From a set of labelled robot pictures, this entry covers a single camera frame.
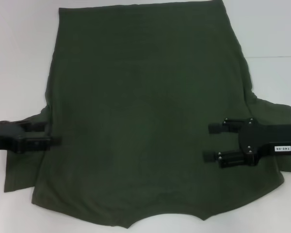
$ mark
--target label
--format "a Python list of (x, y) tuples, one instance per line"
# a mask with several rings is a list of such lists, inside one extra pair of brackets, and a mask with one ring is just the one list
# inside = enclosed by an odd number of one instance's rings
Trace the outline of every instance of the label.
[(291, 151), (291, 146), (275, 147), (275, 152)]

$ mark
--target garment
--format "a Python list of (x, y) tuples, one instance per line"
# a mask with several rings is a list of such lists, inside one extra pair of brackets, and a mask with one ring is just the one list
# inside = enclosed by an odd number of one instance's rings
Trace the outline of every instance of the garment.
[(221, 0), (61, 8), (59, 18), (47, 107), (33, 120), (62, 145), (9, 152), (6, 192), (35, 186), (33, 204), (128, 228), (164, 213), (207, 219), (283, 183), (291, 157), (203, 162), (203, 150), (239, 147), (236, 134), (209, 135), (209, 123), (291, 123), (291, 107), (253, 94)]

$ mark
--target white table surface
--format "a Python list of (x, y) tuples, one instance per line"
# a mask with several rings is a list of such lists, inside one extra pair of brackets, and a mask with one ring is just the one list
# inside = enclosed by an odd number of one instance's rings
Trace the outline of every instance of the white table surface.
[[(38, 114), (58, 27), (58, 8), (168, 0), (0, 0), (0, 120)], [(291, 0), (224, 0), (248, 60), (254, 92), (291, 105)], [(291, 233), (291, 173), (263, 198), (202, 221), (165, 214), (128, 230), (81, 221), (31, 204), (33, 188), (3, 193), (6, 152), (0, 151), (0, 233)]]

